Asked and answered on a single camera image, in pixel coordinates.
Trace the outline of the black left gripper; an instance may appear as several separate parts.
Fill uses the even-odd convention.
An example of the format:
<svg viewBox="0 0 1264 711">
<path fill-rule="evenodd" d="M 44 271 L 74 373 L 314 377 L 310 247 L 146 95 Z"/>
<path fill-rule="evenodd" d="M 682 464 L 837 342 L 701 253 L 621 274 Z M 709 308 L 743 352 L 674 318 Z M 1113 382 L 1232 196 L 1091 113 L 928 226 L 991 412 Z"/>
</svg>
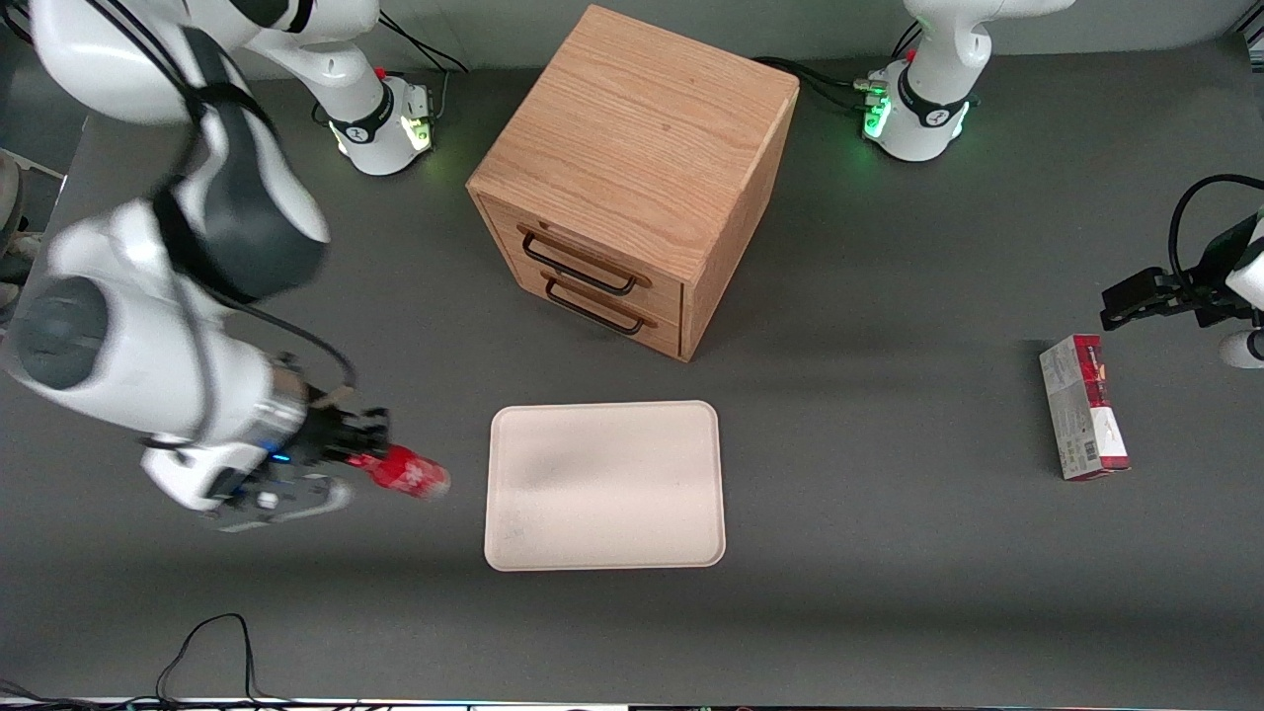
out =
<svg viewBox="0 0 1264 711">
<path fill-rule="evenodd" d="M 1256 219 L 1237 221 L 1206 244 L 1193 267 L 1181 267 L 1181 275 L 1192 294 L 1188 301 L 1201 328 L 1226 320 L 1255 323 L 1256 309 L 1232 292 L 1226 280 L 1244 256 L 1256 224 Z M 1181 280 L 1169 271 L 1160 267 L 1138 271 L 1126 283 L 1115 283 L 1101 294 L 1101 326 L 1106 331 L 1114 331 L 1144 318 L 1184 312 L 1183 296 Z"/>
</svg>

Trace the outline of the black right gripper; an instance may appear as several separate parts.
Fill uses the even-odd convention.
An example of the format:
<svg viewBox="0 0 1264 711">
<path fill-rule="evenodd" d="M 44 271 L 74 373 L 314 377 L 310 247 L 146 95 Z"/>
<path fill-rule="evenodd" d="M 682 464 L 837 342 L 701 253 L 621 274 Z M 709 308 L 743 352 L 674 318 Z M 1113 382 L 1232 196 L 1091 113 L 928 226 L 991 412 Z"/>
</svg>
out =
<svg viewBox="0 0 1264 711">
<path fill-rule="evenodd" d="M 378 467 L 388 455 L 391 411 L 372 407 L 351 414 L 339 407 L 311 407 L 298 431 L 284 443 L 284 464 L 327 463 Z"/>
</svg>

